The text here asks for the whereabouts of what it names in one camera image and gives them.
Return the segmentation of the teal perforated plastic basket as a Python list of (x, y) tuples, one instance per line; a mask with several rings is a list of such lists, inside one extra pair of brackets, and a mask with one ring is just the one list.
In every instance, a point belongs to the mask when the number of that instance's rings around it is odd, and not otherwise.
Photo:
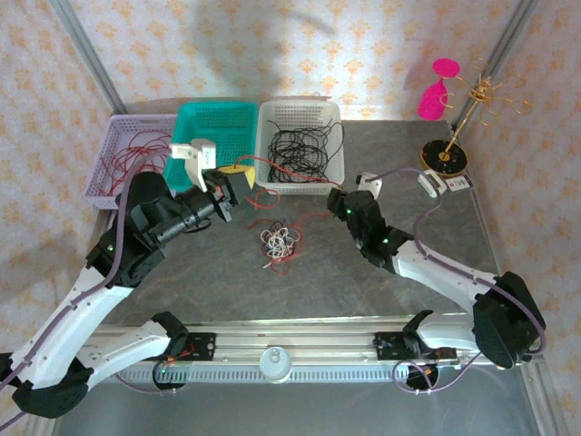
[[(258, 106), (254, 103), (187, 103), (178, 112), (171, 144), (209, 139), (216, 144), (217, 169), (232, 164), (252, 166), (257, 123)], [(173, 159), (171, 148), (163, 177), (168, 187), (176, 193), (192, 188), (184, 160)]]

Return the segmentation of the white digital timer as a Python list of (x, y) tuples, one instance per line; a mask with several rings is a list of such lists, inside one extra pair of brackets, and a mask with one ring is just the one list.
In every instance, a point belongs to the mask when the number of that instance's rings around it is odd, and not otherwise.
[(418, 176), (418, 182), (433, 199), (438, 198), (448, 189), (443, 179), (431, 169), (421, 172)]

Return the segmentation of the white perforated plastic basket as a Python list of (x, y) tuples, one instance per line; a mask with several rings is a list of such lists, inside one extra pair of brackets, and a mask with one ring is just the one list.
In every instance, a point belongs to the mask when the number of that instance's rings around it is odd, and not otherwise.
[(326, 195), (344, 182), (344, 126), (329, 101), (270, 100), (259, 109), (256, 182), (281, 195)]

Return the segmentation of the lavender perforated plastic basket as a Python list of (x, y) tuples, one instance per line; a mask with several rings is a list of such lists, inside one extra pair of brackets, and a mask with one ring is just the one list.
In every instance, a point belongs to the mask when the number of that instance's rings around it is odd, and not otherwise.
[(99, 210), (115, 210), (116, 195), (134, 161), (169, 146), (175, 114), (114, 115), (110, 118), (84, 199)]

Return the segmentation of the gold jewelry stand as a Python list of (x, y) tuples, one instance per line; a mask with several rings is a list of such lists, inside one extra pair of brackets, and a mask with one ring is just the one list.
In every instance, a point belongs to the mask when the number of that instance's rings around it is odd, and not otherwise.
[[(527, 115), (532, 113), (533, 106), (530, 102), (526, 100), (517, 100), (509, 95), (504, 94), (505, 90), (510, 85), (513, 85), (515, 88), (523, 87), (526, 84), (524, 78), (513, 74), (509, 76), (507, 80), (507, 84), (504, 84), (498, 91), (495, 91), (494, 101), (487, 105), (487, 110), (484, 107), (480, 107), (473, 115), (476, 116), (478, 122), (481, 125), (489, 127), (499, 120), (499, 113), (495, 109), (495, 107), (499, 104), (511, 109), (515, 114), (518, 115)], [(469, 83), (464, 77), (461, 76), (461, 71), (457, 78), (446, 81), (447, 89), (449, 88), (448, 83), (450, 81), (460, 82), (466, 89), (468, 98)], [(454, 108), (454, 105), (452, 104), (452, 99), (454, 96), (455, 94), (448, 90), (448, 108), (445, 110), (444, 114)], [(434, 170), (440, 177), (456, 177), (463, 174), (468, 166), (468, 155), (461, 147), (459, 138), (454, 140), (453, 135), (454, 134), (452, 133), (449, 139), (435, 139), (427, 142), (422, 147), (420, 152), (420, 161), (422, 165), (426, 169)]]

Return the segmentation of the grey round knob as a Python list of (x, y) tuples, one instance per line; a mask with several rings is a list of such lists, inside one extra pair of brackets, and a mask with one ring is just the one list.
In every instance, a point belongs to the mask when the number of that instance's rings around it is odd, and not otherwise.
[(260, 358), (261, 374), (270, 383), (283, 383), (289, 379), (292, 371), (292, 358), (282, 347), (270, 347)]

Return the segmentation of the aluminium mounting rail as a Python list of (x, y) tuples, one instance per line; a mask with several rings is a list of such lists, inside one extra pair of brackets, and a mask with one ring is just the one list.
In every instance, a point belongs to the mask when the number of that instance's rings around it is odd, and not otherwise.
[(190, 323), (190, 332), (216, 334), (215, 363), (256, 364), (263, 352), (279, 346), (296, 365), (372, 364), (377, 332), (399, 332), (403, 317), (313, 318)]

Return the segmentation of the aluminium frame post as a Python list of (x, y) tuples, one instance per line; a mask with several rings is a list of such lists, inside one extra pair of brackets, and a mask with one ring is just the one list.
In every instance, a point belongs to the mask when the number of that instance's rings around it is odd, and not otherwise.
[(515, 12), (509, 18), (505, 29), (488, 58), (479, 57), (469, 62), (468, 65), (478, 75), (472, 85), (468, 84), (468, 100), (464, 104), (457, 121), (451, 125), (454, 140), (459, 138), (460, 133), (477, 110), (480, 107), (484, 107), (487, 110), (487, 105), (494, 101), (495, 91), (507, 84), (507, 79), (502, 79), (500, 82), (495, 83), (496, 77), (538, 3), (539, 0), (519, 0)]
[(100, 87), (104, 98), (112, 107), (113, 112), (115, 114), (128, 114), (129, 112), (123, 99), (118, 94), (110, 75), (107, 73), (94, 45), (79, 21), (71, 2), (69, 0), (49, 0), (49, 3), (58, 15), (65, 31), (72, 39), (77, 52), (83, 58), (86, 67)]

